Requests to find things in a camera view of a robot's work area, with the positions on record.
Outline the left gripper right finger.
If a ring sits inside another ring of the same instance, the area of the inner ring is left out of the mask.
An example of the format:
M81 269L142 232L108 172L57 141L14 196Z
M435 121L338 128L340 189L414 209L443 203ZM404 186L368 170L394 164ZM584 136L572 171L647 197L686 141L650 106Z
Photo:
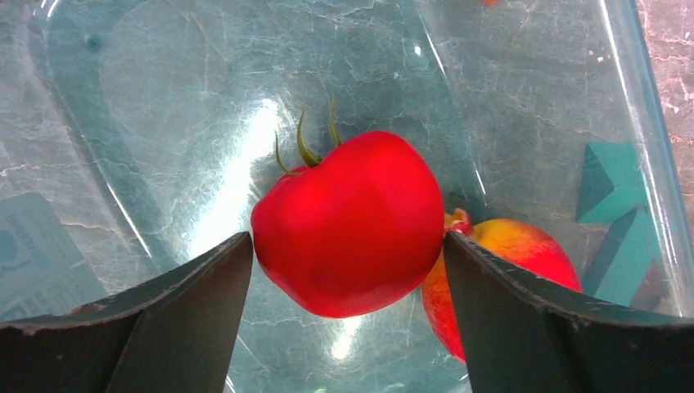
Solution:
M692 391L691 318L572 291L460 233L444 261L473 391Z

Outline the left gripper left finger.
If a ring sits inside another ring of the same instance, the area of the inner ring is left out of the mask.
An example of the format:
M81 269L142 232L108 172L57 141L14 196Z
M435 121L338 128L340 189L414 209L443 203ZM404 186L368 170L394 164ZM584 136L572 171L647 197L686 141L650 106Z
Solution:
M136 287L1 326L4 392L221 392L250 284L237 233Z

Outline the red fake tomato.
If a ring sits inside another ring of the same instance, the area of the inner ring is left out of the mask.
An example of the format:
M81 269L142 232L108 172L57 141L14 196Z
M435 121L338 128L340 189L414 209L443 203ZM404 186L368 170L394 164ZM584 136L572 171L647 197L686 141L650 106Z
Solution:
M431 271L444 236L444 199L403 137L369 130L319 156L298 131L302 165L284 169L250 215L255 254L296 304L324 318L382 309Z

